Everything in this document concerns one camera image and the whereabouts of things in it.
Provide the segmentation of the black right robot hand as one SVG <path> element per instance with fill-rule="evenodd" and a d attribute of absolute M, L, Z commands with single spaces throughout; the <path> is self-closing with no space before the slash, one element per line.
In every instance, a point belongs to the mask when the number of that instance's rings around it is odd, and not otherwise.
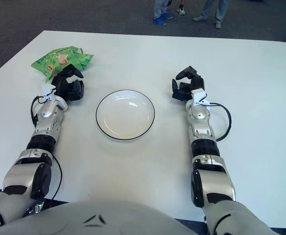
<path fill-rule="evenodd" d="M 190 79 L 190 83 L 180 82 L 178 86 L 176 81 L 183 78 Z M 206 100 L 207 93 L 205 91 L 204 80 L 191 66 L 185 68 L 172 80 L 172 90 L 172 98 L 174 99 L 191 101 L 193 106 L 210 105 L 210 102 Z"/>

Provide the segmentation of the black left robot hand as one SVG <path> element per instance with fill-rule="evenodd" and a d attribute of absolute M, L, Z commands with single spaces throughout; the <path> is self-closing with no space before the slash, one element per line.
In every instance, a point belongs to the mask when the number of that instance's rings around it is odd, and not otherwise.
<path fill-rule="evenodd" d="M 63 98 L 65 101 L 80 100 L 84 95 L 84 83 L 82 80 L 74 80 L 71 83 L 67 81 L 72 76 L 84 78 L 81 72 L 72 64 L 66 66 L 60 73 L 58 73 L 52 80 L 54 85 L 55 95 Z"/>

